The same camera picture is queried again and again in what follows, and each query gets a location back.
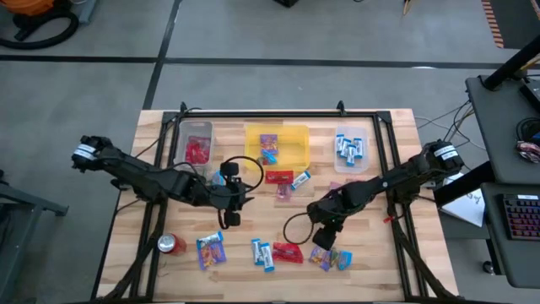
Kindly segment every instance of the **yellow bin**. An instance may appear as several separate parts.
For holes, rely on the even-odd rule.
[[[245,155],[254,159],[262,157],[261,134],[278,135],[276,165],[264,166],[264,171],[304,171],[310,166],[310,129],[307,126],[250,124],[246,126]],[[257,165],[246,162],[250,170]]]

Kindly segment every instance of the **wooden tabletop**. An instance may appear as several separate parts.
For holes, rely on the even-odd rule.
[[[401,161],[416,155],[421,147],[413,112],[409,109],[390,110]],[[138,121],[132,154],[150,145],[159,134],[162,111],[142,111]],[[273,273],[264,273],[253,264],[251,239],[264,242],[284,242],[284,222],[292,214],[305,212],[308,203],[318,200],[328,192],[330,182],[345,183],[367,180],[381,174],[373,122],[368,118],[286,118],[286,119],[212,119],[214,125],[213,168],[234,155],[244,154],[245,126],[249,123],[275,123],[306,125],[310,129],[311,179],[303,184],[290,202],[278,202],[276,185],[262,184],[252,194],[255,197],[241,211],[242,224],[224,231],[224,248],[227,262],[199,269],[196,239],[219,230],[216,210],[193,208],[170,200],[165,232],[172,232],[187,242],[187,252],[180,256],[162,254],[159,259],[158,278],[154,292],[155,301],[401,301],[402,287],[397,269],[392,229],[384,224],[386,197],[378,195],[363,211],[348,217],[343,232],[337,234],[335,247],[353,253],[353,263],[345,271],[331,269],[325,272],[308,262],[312,242],[301,245],[303,264],[276,262]],[[337,126],[365,128],[369,136],[370,167],[359,175],[339,174],[333,167],[334,129]],[[383,126],[387,159],[391,161],[390,148]],[[165,157],[170,141],[165,146]],[[154,161],[155,149],[141,156]],[[257,172],[248,171],[240,162],[240,175],[254,184]],[[133,193],[123,193],[119,207],[134,200]],[[125,274],[135,258],[144,203],[137,203],[122,210],[114,221],[108,244],[105,266],[101,275],[98,296],[108,293]],[[450,292],[457,294],[456,281],[446,249],[435,204],[418,200],[412,205],[414,224],[420,253],[435,276]],[[300,240],[309,233],[310,222],[300,217],[288,228],[290,239]],[[413,265],[408,260],[408,271],[413,290],[417,290]],[[140,291],[146,286],[143,272]]]

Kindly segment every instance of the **gray floor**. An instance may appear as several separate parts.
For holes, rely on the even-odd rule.
[[[101,1],[90,26],[59,46],[0,55],[156,57],[174,0]],[[480,0],[300,0],[292,9],[271,0],[184,0],[168,57],[503,62],[514,50],[495,47]],[[37,34],[62,26],[61,20]],[[14,28],[0,11],[0,35]],[[19,279],[19,297],[39,303],[87,300],[92,291],[117,191],[103,173],[81,175],[70,155],[83,134],[110,137],[129,150],[153,64],[0,62],[0,168],[15,187],[70,205],[63,219],[43,217]],[[413,108],[417,124],[467,100],[464,81],[490,70],[335,68],[165,64],[153,109]],[[450,126],[451,116],[437,121]],[[483,145],[478,125],[462,131]],[[419,129],[422,141],[446,129]],[[455,144],[463,138],[456,136]],[[471,144],[467,165],[487,160]],[[482,242],[448,241],[462,296],[533,303],[538,290],[518,290],[479,267]]]

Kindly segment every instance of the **black metal frame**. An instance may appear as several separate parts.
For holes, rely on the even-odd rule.
[[[186,112],[186,109],[187,109],[186,105],[182,104],[181,112],[183,112],[183,115],[182,115],[183,118],[207,118],[207,119],[208,118],[227,118],[227,117],[234,117],[234,118],[269,118],[269,117],[370,118],[373,121],[373,125],[374,125],[375,141],[377,143],[379,159],[381,161],[382,173],[385,173],[388,171],[386,151],[385,151],[383,135],[381,131],[382,123],[384,123],[386,126],[387,136],[390,143],[392,161],[395,166],[398,166],[401,163],[399,159],[398,150],[397,150],[396,135],[394,133],[393,124],[392,124],[392,116],[389,111],[345,111],[345,107],[342,101],[340,101],[337,104],[337,111],[329,110],[329,111],[189,111],[189,112]],[[154,158],[154,164],[156,166],[160,166],[161,161],[162,161],[162,154],[163,154],[163,150],[165,146],[165,138],[166,138],[165,135],[166,135],[166,131],[169,129],[169,123],[174,123],[172,138],[177,138],[178,136],[179,123],[181,119],[178,119],[172,122],[171,118],[175,115],[177,115],[177,112],[168,112],[168,111],[165,112],[163,115],[161,129],[159,131],[159,141],[157,143],[156,156]],[[168,166],[171,166],[173,164],[174,155],[176,154],[176,146],[177,146],[177,141],[172,140],[171,145],[170,145],[170,151],[169,151],[169,159],[167,161]],[[163,233],[163,229],[165,225],[166,209],[167,209],[167,201],[165,200],[163,202],[160,202],[159,215],[158,215],[158,220],[155,227],[155,230],[159,231],[160,233]],[[388,210],[392,212],[393,214],[396,213],[395,212],[396,205],[390,199],[388,199]],[[407,226],[408,240],[410,241],[412,248],[416,252],[419,252],[418,240],[417,240],[416,233],[414,230],[413,217],[410,213],[410,210],[404,209],[404,211],[405,211],[404,219]],[[140,254],[143,248],[147,245],[146,240],[149,237],[150,221],[152,219],[153,212],[154,212],[154,205],[147,204],[145,212],[144,212],[141,235],[140,235],[139,244],[138,244],[138,254]],[[111,223],[109,240],[111,237],[113,225],[114,225],[114,219]],[[392,228],[392,234],[394,237],[394,245],[396,248],[397,264],[398,264],[399,274],[400,274],[400,278],[402,282],[404,300],[407,301],[413,298],[425,299],[428,301],[442,300],[442,299],[436,299],[436,298],[428,298],[429,295],[427,291],[426,281],[421,275],[419,268],[416,265],[415,265],[415,271],[416,271],[416,276],[417,276],[417,281],[418,281],[419,297],[413,296],[413,293],[411,291],[410,279],[407,272],[407,262],[405,260],[404,249],[403,249],[402,244],[398,240],[400,235],[403,234],[402,228],[397,221],[393,221],[391,223],[391,228]],[[105,263],[105,256],[106,256],[107,249],[108,248],[104,250],[98,276],[94,283],[94,291],[92,293],[92,300],[94,300],[97,295],[97,290],[100,283],[101,273],[102,273],[104,263]],[[139,284],[140,284],[140,279],[141,279],[141,271],[139,270],[137,271],[136,275],[132,278],[131,290],[129,291],[129,297],[122,298],[122,299],[110,299],[107,301],[107,303],[152,301],[153,295],[154,295],[155,280],[157,277],[158,265],[159,265],[159,251],[153,250],[153,254],[152,254],[152,257],[150,260],[150,266],[149,266],[148,285],[147,285],[144,296],[140,296],[138,294],[138,289],[139,289]]]

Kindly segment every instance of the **keyboard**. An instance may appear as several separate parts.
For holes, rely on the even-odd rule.
[[[540,200],[535,195],[502,194],[511,240],[540,241]]]

